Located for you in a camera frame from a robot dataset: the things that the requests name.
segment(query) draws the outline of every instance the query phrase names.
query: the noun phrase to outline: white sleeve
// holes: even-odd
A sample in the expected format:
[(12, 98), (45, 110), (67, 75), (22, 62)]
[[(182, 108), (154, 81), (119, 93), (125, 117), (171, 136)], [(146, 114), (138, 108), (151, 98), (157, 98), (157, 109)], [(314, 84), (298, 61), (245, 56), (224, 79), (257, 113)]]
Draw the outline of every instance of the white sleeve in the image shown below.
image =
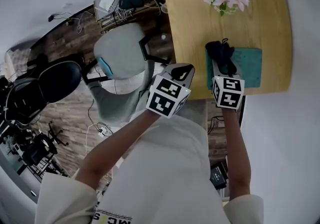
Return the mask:
[(46, 173), (41, 183), (35, 224), (88, 224), (96, 191), (71, 178)]
[(232, 224), (262, 224), (263, 199), (257, 195), (239, 196), (224, 206), (224, 211)]

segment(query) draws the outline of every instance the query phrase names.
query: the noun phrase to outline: gray chair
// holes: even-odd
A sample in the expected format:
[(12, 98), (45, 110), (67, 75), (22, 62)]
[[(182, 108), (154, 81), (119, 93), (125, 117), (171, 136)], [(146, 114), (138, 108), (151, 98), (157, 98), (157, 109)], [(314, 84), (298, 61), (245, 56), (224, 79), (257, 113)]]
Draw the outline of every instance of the gray chair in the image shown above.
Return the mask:
[[(106, 77), (88, 80), (84, 76), (97, 103), (100, 119), (108, 125), (129, 121), (139, 98), (149, 87), (155, 68), (155, 61), (168, 60), (149, 55), (148, 41), (153, 33), (145, 36), (137, 23), (117, 27), (103, 35), (95, 44), (93, 61), (87, 69), (99, 64)], [(105, 90), (99, 81), (127, 79), (145, 71), (141, 86), (128, 94), (113, 94)]]

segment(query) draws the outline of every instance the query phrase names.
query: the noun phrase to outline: white t-shirt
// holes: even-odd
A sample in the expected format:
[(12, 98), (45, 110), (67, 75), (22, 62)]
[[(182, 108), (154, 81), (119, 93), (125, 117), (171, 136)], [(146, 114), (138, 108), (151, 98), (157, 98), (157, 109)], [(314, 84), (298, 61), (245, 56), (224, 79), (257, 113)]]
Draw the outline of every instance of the white t-shirt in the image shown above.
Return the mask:
[(180, 116), (160, 118), (124, 160), (95, 212), (92, 188), (45, 174), (36, 224), (262, 223), (263, 200), (256, 195), (222, 206), (209, 180), (207, 137)]

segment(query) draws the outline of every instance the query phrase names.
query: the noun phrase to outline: wooden table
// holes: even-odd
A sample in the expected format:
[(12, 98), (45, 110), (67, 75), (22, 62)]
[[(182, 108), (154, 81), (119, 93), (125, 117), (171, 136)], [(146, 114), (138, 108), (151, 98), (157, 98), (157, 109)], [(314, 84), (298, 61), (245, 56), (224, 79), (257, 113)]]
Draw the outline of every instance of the wooden table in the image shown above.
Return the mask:
[(246, 95), (286, 91), (290, 85), (292, 36), (287, 0), (251, 0), (249, 7), (221, 17), (203, 0), (166, 0), (177, 63), (191, 63), (191, 99), (212, 98), (207, 88), (207, 42), (229, 39), (236, 48), (262, 49), (259, 88)]

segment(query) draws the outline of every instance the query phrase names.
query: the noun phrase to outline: person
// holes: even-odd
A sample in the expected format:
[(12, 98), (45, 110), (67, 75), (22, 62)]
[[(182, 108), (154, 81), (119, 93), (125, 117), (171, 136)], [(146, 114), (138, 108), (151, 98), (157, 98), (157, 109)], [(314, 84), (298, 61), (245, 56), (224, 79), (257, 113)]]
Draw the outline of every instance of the person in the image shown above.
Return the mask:
[[(250, 194), (251, 167), (234, 110), (224, 117), (230, 202), (224, 207), (210, 181), (208, 139), (197, 123), (144, 110), (96, 146), (74, 179), (45, 174), (36, 224), (263, 222), (263, 200)], [(135, 143), (101, 202), (96, 189)]]

